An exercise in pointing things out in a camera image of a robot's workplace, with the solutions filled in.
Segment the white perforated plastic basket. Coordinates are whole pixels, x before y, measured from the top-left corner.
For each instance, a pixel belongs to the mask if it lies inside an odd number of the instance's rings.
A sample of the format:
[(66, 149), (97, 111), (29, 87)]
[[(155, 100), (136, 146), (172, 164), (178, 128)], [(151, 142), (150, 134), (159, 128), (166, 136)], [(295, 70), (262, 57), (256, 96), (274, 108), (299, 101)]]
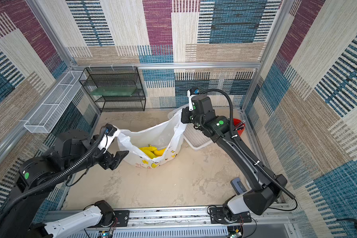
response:
[(181, 141), (185, 140), (192, 149), (199, 150), (213, 142), (210, 138), (204, 136), (201, 131), (195, 130), (193, 124), (182, 124), (180, 122), (182, 109), (187, 106), (188, 104), (168, 113), (168, 119), (171, 120), (173, 118), (174, 121), (172, 142), (170, 144), (175, 148), (179, 148)]

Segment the white plastic bag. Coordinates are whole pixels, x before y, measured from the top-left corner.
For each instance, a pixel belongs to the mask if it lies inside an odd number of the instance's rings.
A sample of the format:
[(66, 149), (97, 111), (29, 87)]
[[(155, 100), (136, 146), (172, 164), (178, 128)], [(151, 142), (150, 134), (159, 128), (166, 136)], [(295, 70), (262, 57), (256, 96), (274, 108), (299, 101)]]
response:
[[(147, 112), (117, 112), (111, 113), (108, 123), (117, 127), (121, 132), (110, 146), (110, 152), (129, 151), (124, 161), (143, 169), (155, 169), (175, 159), (181, 149), (170, 144), (173, 134), (173, 118), (168, 119), (167, 111)], [(150, 159), (139, 148), (149, 145), (159, 150), (166, 148), (165, 153)]]

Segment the yellow banana bunch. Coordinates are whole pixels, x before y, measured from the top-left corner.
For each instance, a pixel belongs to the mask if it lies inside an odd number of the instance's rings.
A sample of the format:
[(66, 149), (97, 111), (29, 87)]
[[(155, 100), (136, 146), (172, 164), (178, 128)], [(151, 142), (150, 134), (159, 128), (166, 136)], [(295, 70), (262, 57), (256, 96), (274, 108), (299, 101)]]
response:
[(149, 145), (148, 147), (139, 148), (143, 153), (145, 153), (150, 159), (154, 159), (162, 156), (165, 153), (166, 148), (159, 150), (157, 147)]

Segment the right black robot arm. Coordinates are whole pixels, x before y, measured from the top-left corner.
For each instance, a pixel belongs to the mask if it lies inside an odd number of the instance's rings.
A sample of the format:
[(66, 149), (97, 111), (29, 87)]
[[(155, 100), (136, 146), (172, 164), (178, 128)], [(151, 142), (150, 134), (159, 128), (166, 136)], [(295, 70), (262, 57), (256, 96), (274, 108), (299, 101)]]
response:
[[(217, 116), (207, 93), (218, 92), (225, 96), (229, 104), (229, 116)], [(249, 213), (262, 215), (284, 193), (295, 200), (295, 195), (286, 189), (287, 179), (267, 168), (246, 146), (234, 125), (233, 103), (220, 89), (200, 91), (193, 87), (187, 91), (188, 106), (183, 108), (181, 122), (193, 124), (223, 149), (242, 171), (251, 189), (227, 200), (220, 212), (208, 209), (214, 223), (232, 224), (250, 222)]]

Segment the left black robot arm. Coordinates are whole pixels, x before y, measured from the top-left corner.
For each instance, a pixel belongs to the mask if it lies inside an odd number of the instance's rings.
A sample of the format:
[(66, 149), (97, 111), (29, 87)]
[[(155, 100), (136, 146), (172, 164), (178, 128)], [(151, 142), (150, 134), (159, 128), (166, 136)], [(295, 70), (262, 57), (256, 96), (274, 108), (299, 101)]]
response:
[(54, 146), (44, 154), (25, 161), (0, 209), (0, 238), (66, 238), (90, 227), (111, 231), (120, 216), (105, 200), (58, 221), (34, 224), (33, 219), (55, 187), (69, 182), (75, 173), (87, 172), (95, 165), (115, 170), (128, 154), (108, 152), (119, 135), (120, 130), (111, 124), (103, 126), (93, 137), (81, 130), (70, 130), (58, 135)]

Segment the red pen cup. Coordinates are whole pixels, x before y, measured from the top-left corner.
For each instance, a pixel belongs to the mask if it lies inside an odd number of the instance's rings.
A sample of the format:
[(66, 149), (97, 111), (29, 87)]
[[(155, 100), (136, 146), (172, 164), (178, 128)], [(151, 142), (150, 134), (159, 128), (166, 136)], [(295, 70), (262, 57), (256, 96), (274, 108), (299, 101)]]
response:
[(246, 128), (245, 121), (241, 121), (239, 119), (233, 119), (233, 121), (234, 121), (235, 131), (238, 133), (239, 136), (241, 136)]

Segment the green board on shelf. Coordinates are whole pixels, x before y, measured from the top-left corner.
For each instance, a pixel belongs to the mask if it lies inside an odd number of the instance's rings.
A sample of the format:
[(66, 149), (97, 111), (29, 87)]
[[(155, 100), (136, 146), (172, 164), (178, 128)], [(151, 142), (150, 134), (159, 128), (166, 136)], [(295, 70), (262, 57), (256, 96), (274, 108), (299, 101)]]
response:
[(136, 90), (136, 87), (98, 87), (90, 95), (93, 96), (131, 96)]

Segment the blue grey small device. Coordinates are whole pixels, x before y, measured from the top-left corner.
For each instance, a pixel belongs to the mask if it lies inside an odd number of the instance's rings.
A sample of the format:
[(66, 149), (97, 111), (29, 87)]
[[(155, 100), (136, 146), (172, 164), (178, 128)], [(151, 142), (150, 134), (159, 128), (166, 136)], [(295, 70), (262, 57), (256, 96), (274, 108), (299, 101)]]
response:
[(245, 188), (239, 177), (231, 180), (231, 186), (237, 195), (247, 192), (247, 189)]

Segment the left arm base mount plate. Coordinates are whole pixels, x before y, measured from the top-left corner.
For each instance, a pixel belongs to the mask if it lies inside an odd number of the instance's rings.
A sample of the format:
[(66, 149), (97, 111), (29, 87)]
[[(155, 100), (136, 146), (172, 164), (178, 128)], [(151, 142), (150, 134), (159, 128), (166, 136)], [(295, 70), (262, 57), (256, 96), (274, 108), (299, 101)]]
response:
[(110, 230), (118, 227), (126, 227), (130, 218), (130, 210), (114, 210), (109, 215), (105, 215), (99, 224), (89, 227)]

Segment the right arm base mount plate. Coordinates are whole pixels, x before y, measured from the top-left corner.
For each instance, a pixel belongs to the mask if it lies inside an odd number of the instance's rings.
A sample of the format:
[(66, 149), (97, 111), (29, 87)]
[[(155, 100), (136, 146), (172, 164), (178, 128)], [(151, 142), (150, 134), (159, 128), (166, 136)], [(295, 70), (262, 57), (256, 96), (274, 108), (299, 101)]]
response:
[(249, 212), (234, 214), (226, 207), (210, 205), (206, 209), (212, 224), (229, 225), (234, 223), (251, 223), (252, 218)]

